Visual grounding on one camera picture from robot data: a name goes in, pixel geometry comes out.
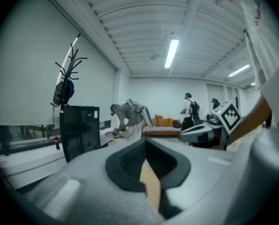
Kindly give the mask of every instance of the orange sofa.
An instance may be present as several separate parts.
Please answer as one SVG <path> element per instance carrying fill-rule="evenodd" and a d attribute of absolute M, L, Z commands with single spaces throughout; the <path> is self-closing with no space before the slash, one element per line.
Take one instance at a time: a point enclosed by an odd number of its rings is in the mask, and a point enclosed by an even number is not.
<path fill-rule="evenodd" d="M 149 128 L 144 123 L 142 127 L 142 136 L 178 136 L 181 132 L 181 128 L 174 128 L 173 121 L 178 121 L 180 126 L 182 126 L 180 120 L 175 120 L 171 118 L 164 119 L 163 116 L 155 115 L 152 119 L 153 128 Z"/>

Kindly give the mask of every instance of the coat rack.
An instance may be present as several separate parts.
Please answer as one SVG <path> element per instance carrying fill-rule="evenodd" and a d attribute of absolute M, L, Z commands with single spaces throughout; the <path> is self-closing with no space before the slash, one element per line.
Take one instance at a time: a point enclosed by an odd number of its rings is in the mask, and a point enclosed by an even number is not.
<path fill-rule="evenodd" d="M 73 51 L 73 44 L 71 44 L 71 49 L 72 49 L 72 56 L 68 56 L 71 61 L 70 61 L 70 64 L 69 64 L 69 67 L 67 69 L 67 71 L 65 71 L 65 69 L 59 65 L 57 62 L 55 63 L 57 66 L 59 66 L 61 68 L 60 72 L 61 74 L 63 75 L 62 79 L 63 80 L 63 87 L 62 87 L 62 90 L 61 90 L 61 96 L 60 96 L 60 105 L 55 105 L 53 103 L 50 103 L 52 106 L 54 107 L 58 107 L 60 106 L 60 112 L 63 113 L 64 111 L 64 99 L 65 99 L 65 94 L 66 94 L 66 87 L 68 85 L 68 81 L 71 79 L 71 80 L 78 80 L 79 78 L 72 78 L 71 75 L 72 74 L 77 74 L 78 72 L 72 72 L 74 70 L 74 68 L 76 68 L 80 63 L 82 63 L 82 59 L 88 59 L 88 58 L 77 58 L 76 59 L 76 55 L 78 53 L 78 49 L 75 51 Z"/>

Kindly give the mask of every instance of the striped seat cushion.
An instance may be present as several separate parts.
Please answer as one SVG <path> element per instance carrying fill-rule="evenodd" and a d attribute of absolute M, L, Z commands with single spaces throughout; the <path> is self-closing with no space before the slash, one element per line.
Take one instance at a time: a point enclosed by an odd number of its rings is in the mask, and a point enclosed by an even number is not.
<path fill-rule="evenodd" d="M 143 133 L 145 132 L 181 132 L 181 128 L 154 126 L 153 128 L 145 127 Z"/>

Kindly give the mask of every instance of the white shirt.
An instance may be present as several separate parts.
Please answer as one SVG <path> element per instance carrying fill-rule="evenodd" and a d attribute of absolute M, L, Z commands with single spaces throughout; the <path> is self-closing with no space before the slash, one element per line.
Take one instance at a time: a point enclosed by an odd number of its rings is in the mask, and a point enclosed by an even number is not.
<path fill-rule="evenodd" d="M 187 98 L 184 101 L 184 109 L 186 109 L 186 112 L 185 112 L 185 117 L 186 118 L 192 116 L 192 111 L 191 111 L 191 103 L 192 102 L 195 102 L 195 100 L 192 99 L 192 98 Z"/>
<path fill-rule="evenodd" d="M 261 87 L 279 67 L 279 19 L 266 0 L 240 0 L 240 3 L 252 43 L 251 47 L 247 39 L 255 82 Z"/>

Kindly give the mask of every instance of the black mini fridge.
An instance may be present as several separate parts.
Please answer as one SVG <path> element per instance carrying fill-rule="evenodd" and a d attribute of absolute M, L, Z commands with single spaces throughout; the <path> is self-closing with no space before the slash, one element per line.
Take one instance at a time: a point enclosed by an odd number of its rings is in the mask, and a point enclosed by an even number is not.
<path fill-rule="evenodd" d="M 65 106 L 59 114 L 66 161 L 100 148 L 99 107 Z"/>

